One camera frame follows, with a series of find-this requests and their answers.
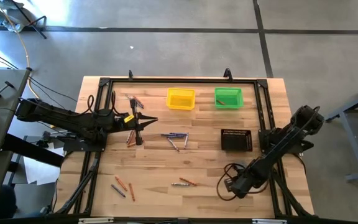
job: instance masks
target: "black metal frame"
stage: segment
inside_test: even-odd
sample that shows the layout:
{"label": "black metal frame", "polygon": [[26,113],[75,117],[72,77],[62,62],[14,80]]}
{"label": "black metal frame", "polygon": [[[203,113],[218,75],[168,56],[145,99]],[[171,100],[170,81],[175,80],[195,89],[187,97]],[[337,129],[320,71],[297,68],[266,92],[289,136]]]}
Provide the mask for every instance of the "black metal frame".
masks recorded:
{"label": "black metal frame", "polygon": [[[262,107],[262,101],[260,97],[260,88],[263,89],[265,100],[266,100],[266,107],[267,107],[267,113],[268,113],[268,119],[270,123],[270,128],[275,127],[275,121],[274,121],[274,115],[273,115],[273,108],[272,103],[270,101],[270,95],[269,95],[269,87],[267,85],[266,79],[233,79],[232,73],[229,68],[227,68],[224,71],[224,78],[217,78],[217,79],[210,79],[210,78],[134,78],[133,73],[129,71],[128,78],[122,77],[122,78],[100,78],[99,85],[98,85],[98,93],[96,95],[96,103],[94,106],[94,110],[98,111],[101,103],[102,93],[105,87],[107,87],[108,94],[106,95],[106,100],[104,102],[104,108],[109,108],[109,102],[111,101],[111,93],[114,83],[217,83],[217,84],[227,84],[227,83],[233,83],[233,84],[252,84],[254,86],[255,90],[255,100],[257,103],[257,111],[259,116],[259,124],[261,130],[266,130],[266,124],[265,124],[265,118],[264,118],[264,111]],[[90,152],[85,153],[83,167],[81,169],[81,176],[80,176],[80,182],[83,180],[83,178],[86,175],[86,172],[88,170],[90,162]],[[285,181],[285,174],[283,169],[282,161],[277,164],[278,167],[278,173],[280,177],[282,178],[282,181],[284,184],[287,184]],[[94,175],[91,180],[91,187],[89,188],[89,194],[88,194],[88,200],[86,203],[86,208],[84,210],[85,213],[89,214],[91,213],[92,204],[93,204],[93,195],[96,185],[96,178],[97,175]],[[273,210],[275,217],[279,215],[283,215],[283,213],[280,210],[279,204],[278,204],[278,196],[277,196],[277,189],[275,186],[275,182],[273,177],[269,179],[269,186],[270,186],[270,193],[272,194],[272,202],[273,202]],[[284,197],[284,204],[285,204],[285,214],[286,215],[292,215],[291,206],[289,203],[289,200]],[[82,196],[80,195],[78,200],[75,203],[74,207],[74,213],[80,212],[81,207],[81,201]]]}

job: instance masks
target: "plastic basket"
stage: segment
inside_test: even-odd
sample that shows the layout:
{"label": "plastic basket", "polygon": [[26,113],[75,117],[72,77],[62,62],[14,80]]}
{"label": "plastic basket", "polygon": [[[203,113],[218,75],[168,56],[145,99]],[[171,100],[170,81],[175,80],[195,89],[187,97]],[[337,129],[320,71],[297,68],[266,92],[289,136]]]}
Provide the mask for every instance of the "plastic basket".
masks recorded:
{"label": "plastic basket", "polygon": [[217,109],[238,109],[243,106],[240,88],[215,88],[215,107]]}
{"label": "plastic basket", "polygon": [[167,106],[170,109],[192,110],[196,101],[196,92],[191,89],[169,88]]}

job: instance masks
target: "black basket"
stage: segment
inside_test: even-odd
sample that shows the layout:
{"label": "black basket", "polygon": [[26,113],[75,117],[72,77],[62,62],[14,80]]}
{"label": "black basket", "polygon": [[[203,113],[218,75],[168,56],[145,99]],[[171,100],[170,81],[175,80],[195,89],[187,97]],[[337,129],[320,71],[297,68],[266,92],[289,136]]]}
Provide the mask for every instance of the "black basket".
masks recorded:
{"label": "black basket", "polygon": [[222,129],[222,150],[252,152],[252,138],[249,130]]}

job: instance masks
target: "yellow label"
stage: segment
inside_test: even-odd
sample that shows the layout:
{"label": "yellow label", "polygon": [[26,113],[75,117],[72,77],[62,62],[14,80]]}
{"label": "yellow label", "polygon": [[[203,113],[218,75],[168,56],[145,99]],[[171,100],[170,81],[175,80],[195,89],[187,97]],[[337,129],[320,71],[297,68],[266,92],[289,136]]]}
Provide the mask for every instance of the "yellow label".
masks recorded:
{"label": "yellow label", "polygon": [[132,120],[132,119],[134,119],[134,118],[135,118],[134,115],[129,115],[128,117],[126,117],[126,118],[124,119],[124,122],[127,123],[128,121],[130,121],[130,120]]}

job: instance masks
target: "white paper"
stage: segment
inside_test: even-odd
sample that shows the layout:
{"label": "white paper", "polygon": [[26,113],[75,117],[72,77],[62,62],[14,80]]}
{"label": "white paper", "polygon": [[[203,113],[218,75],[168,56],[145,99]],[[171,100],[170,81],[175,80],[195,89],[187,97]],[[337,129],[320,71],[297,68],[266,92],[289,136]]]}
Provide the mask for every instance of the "white paper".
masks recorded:
{"label": "white paper", "polygon": [[[54,149],[53,143],[48,143],[47,150],[58,155],[63,155],[63,148]],[[27,183],[37,181],[37,185],[48,184],[55,182],[60,174],[60,168],[38,162],[35,159],[24,157],[25,174],[27,176]]]}
{"label": "white paper", "polygon": [[[62,147],[58,149],[52,149],[50,151],[63,156]],[[37,179],[37,185],[53,183],[59,178],[59,174],[60,174],[59,167],[55,167],[40,162],[38,169],[39,169],[39,178]]]}

